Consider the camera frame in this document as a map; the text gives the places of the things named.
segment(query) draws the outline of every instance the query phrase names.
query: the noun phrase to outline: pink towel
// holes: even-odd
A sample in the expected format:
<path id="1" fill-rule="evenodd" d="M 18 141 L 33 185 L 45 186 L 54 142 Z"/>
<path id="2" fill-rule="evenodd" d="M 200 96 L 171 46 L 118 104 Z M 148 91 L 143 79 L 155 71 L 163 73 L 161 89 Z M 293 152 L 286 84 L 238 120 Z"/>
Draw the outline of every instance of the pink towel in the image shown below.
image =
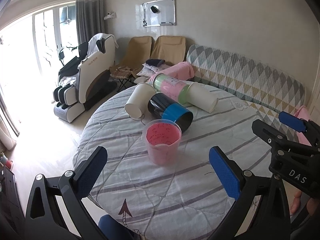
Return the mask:
<path id="1" fill-rule="evenodd" d="M 180 62 L 177 65 L 174 65 L 165 70 L 157 72 L 149 79 L 149 82 L 153 81 L 155 76 L 158 75 L 159 73 L 166 74 L 170 77 L 174 77 L 179 80 L 188 80 L 195 76 L 195 72 L 193 71 L 193 68 L 190 63 Z"/>
<path id="2" fill-rule="evenodd" d="M 302 118 L 306 121 L 309 121 L 311 119 L 310 114 L 305 106 L 301 106 L 300 109 L 294 114 L 294 116 L 298 117 L 299 119 Z M 299 143 L 311 146 L 311 144 L 309 143 L 307 138 L 303 135 L 303 133 L 297 132 L 297 135 L 298 135 Z"/>

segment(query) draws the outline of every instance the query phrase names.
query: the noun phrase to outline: massage chair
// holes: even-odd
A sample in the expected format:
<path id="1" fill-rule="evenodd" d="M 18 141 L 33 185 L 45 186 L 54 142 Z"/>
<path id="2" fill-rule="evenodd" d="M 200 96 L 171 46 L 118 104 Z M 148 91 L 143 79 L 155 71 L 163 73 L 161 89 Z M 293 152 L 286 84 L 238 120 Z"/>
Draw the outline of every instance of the massage chair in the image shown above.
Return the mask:
<path id="1" fill-rule="evenodd" d="M 59 70 L 58 83 L 65 77 L 73 77 L 73 82 L 60 85 L 53 91 L 54 114 L 72 122 L 84 111 L 91 109 L 98 101 L 117 87 L 109 82 L 110 66 L 114 65 L 115 42 L 113 36 L 97 40 L 98 50 L 88 55 L 89 42 L 78 47 L 79 57 L 74 57 Z"/>

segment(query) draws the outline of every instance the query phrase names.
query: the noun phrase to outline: sofa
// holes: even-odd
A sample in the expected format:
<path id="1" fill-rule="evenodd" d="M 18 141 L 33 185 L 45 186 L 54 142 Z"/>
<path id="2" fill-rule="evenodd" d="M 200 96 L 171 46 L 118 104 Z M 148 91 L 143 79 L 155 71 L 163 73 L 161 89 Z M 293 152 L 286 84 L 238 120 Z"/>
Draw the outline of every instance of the sofa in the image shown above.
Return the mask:
<path id="1" fill-rule="evenodd" d="M 282 71 L 238 53 L 192 45 L 187 54 L 195 81 L 225 90 L 257 110 L 267 124 L 298 141 L 295 131 L 279 122 L 281 111 L 294 114 L 305 103 L 305 87 Z"/>

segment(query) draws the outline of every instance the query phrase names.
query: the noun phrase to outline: striped tablecloth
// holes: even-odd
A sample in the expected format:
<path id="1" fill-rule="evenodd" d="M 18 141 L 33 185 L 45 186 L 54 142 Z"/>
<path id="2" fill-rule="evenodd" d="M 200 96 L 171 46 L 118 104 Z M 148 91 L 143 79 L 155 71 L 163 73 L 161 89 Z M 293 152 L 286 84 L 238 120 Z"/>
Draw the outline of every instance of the striped tablecloth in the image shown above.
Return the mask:
<path id="1" fill-rule="evenodd" d="M 177 162 L 153 164 L 142 140 L 149 113 L 133 120 L 124 105 L 134 87 L 104 103 L 86 125 L 74 156 L 76 168 L 98 146 L 108 162 L 91 191 L 91 199 L 114 219 L 149 240 L 206 239 L 230 209 L 233 199 L 209 164 L 209 149 L 219 146 L 244 170 L 271 176 L 271 147 L 252 133 L 257 110 L 215 87 L 219 102 L 209 114 L 186 105 L 194 114 L 183 134 Z"/>

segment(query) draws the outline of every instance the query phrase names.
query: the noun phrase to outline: tan folding chair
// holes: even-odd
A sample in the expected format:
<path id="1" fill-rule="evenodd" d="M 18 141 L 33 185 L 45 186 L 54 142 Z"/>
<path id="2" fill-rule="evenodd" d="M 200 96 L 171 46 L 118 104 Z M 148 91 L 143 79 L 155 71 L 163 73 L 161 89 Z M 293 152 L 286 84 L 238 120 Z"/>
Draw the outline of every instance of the tan folding chair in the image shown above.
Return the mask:
<path id="1" fill-rule="evenodd" d="M 119 79 L 120 86 L 118 92 L 124 87 L 127 82 L 133 84 L 132 78 L 142 69 L 142 64 L 150 58 L 152 45 L 151 36 L 133 37 L 128 44 L 127 52 L 116 66 L 110 67 L 110 76 Z"/>
<path id="2" fill-rule="evenodd" d="M 186 38 L 182 36 L 160 36 L 153 47 L 151 59 L 164 59 L 167 65 L 176 65 L 184 60 Z"/>

